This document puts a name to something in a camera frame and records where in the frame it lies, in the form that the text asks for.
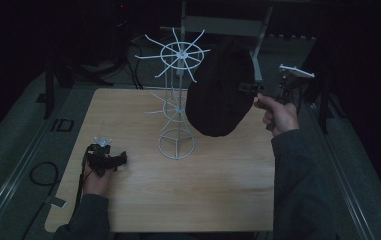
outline sleeve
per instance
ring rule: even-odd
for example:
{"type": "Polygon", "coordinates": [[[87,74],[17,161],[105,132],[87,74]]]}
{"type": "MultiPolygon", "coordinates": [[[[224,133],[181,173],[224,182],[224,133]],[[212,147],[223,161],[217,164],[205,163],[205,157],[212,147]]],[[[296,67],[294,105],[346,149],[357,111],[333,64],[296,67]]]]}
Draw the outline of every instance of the sleeve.
{"type": "Polygon", "coordinates": [[[321,167],[300,130],[272,139],[275,155],[274,239],[336,239],[321,167]]]}
{"type": "Polygon", "coordinates": [[[60,226],[54,240],[107,240],[109,237],[109,200],[95,194],[85,194],[81,198],[74,216],[66,225],[60,226]]]}

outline table top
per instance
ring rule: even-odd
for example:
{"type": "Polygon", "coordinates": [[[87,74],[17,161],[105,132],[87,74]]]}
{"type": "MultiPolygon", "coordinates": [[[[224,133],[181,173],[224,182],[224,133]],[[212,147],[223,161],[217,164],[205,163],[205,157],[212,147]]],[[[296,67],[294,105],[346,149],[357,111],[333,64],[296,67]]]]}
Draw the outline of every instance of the table top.
{"type": "Polygon", "coordinates": [[[111,138],[111,155],[127,151],[128,164],[113,174],[108,197],[112,232],[262,231],[272,229],[274,156],[271,132],[252,108],[226,137],[208,137],[189,126],[191,155],[174,160],[158,148],[168,122],[162,90],[99,89],[95,92],[45,228],[54,232],[71,218],[81,161],[95,136],[111,138]]]}

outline hand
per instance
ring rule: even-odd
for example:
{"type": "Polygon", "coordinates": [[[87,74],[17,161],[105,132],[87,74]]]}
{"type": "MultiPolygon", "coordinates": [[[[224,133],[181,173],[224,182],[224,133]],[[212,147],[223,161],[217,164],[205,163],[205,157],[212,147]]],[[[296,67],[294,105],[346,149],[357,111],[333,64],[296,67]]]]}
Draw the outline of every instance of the hand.
{"type": "Polygon", "coordinates": [[[87,163],[84,173],[84,177],[87,178],[84,181],[83,194],[97,194],[105,197],[113,171],[113,168],[107,169],[103,177],[99,177],[87,163]]]}
{"type": "Polygon", "coordinates": [[[272,112],[265,112],[262,122],[265,124],[275,123],[275,128],[272,130],[272,135],[274,137],[283,132],[299,129],[295,105],[292,103],[283,105],[260,93],[258,93],[258,99],[272,110],[272,112]]]}

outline black hat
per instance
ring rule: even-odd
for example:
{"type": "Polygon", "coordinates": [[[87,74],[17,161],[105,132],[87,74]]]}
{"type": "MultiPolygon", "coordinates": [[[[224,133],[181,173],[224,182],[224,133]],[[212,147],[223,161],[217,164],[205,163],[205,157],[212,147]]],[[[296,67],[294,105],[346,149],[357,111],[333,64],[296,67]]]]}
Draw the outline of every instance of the black hat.
{"type": "Polygon", "coordinates": [[[194,73],[187,92],[186,115],[203,135],[231,133],[253,105],[253,95],[238,91],[239,84],[254,83],[249,51],[237,40],[224,38],[194,73]]]}

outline hat stand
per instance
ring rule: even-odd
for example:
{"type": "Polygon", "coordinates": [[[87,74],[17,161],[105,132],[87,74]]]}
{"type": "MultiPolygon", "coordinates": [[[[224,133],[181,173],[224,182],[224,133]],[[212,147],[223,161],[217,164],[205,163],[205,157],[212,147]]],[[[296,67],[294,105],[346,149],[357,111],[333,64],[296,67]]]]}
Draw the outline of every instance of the hat stand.
{"type": "Polygon", "coordinates": [[[165,97],[161,98],[152,92],[153,96],[163,101],[163,108],[161,111],[149,112],[149,114],[163,113],[167,118],[167,123],[161,129],[158,147],[164,156],[178,160],[189,156],[194,150],[194,137],[185,116],[186,97],[183,96],[183,74],[188,72],[192,81],[197,82],[191,70],[199,66],[205,57],[205,52],[210,50],[202,50],[195,44],[202,37],[204,31],[192,43],[178,41],[175,30],[172,29],[172,32],[175,42],[167,45],[145,35],[149,41],[162,46],[162,50],[157,56],[135,57],[139,59],[159,58],[165,65],[165,69],[155,76],[155,78],[159,78],[164,75],[165,97]],[[176,78],[174,70],[179,72],[178,87],[174,86],[174,79],[176,78]]]}

